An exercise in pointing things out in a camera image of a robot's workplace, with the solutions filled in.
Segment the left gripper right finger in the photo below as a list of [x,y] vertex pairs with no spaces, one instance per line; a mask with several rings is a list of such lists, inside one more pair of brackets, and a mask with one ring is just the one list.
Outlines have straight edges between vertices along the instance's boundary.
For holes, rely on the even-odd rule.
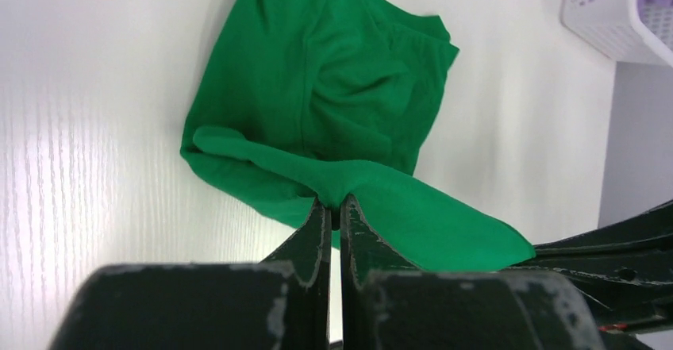
[[346,349],[603,349],[579,292],[550,271],[422,271],[340,207]]

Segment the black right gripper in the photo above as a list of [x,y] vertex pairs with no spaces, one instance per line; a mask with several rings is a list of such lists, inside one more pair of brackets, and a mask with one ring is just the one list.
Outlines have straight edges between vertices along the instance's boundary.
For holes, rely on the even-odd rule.
[[[672,254],[627,253],[672,244],[672,201],[635,217],[567,239],[535,246],[536,259],[519,270],[556,271],[585,298],[605,334],[659,334],[672,330]],[[575,256],[542,258],[553,256]]]

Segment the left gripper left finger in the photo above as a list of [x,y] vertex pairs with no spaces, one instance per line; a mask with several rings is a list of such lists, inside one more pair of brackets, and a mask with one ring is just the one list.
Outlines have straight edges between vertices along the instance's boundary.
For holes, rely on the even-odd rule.
[[80,287],[53,349],[326,349],[332,214],[259,263],[123,263]]

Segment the green t shirt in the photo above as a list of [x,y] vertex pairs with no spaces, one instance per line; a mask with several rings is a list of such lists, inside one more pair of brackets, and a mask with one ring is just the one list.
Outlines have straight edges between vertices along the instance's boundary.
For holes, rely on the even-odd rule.
[[430,271],[532,259],[513,227],[416,179],[458,48],[437,15],[387,0],[236,0],[183,130],[209,185],[285,225],[354,196]]

